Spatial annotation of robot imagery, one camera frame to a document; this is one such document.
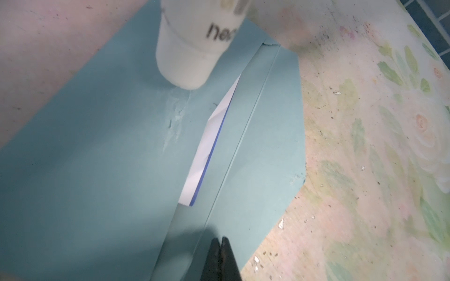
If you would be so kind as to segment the white glue stick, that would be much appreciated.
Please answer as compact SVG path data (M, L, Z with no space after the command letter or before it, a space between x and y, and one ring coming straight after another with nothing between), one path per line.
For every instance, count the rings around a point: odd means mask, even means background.
M156 48L160 73L173 85L204 85L240 29L250 1L161 1Z

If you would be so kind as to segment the teal envelope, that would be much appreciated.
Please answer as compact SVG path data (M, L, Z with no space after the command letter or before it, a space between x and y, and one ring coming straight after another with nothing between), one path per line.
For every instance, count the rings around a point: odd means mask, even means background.
M243 267L303 186L298 57L246 21L198 90L157 69L145 4L1 149L1 272L26 281L200 278L227 237ZM193 206L207 120L240 77Z

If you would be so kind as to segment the white letter paper blue border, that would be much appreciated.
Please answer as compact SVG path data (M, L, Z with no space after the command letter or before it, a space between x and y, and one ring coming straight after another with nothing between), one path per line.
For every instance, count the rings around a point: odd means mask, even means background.
M240 77L241 76L236 79L207 120L205 130L203 131L202 138L199 142L196 154L184 184L184 188L178 201L178 203L183 206L193 206L196 201L220 131L226 118L227 111L236 91L238 82L240 81Z

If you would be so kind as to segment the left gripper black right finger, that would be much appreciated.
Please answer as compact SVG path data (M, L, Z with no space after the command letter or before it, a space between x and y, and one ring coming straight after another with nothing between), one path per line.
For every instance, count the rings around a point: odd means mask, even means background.
M242 281L230 241L223 237L220 246L220 280Z

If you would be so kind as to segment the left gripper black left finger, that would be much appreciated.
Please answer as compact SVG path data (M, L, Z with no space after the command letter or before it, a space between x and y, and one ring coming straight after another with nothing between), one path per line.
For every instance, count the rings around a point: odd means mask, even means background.
M212 239L200 281L221 280L221 244L218 238Z

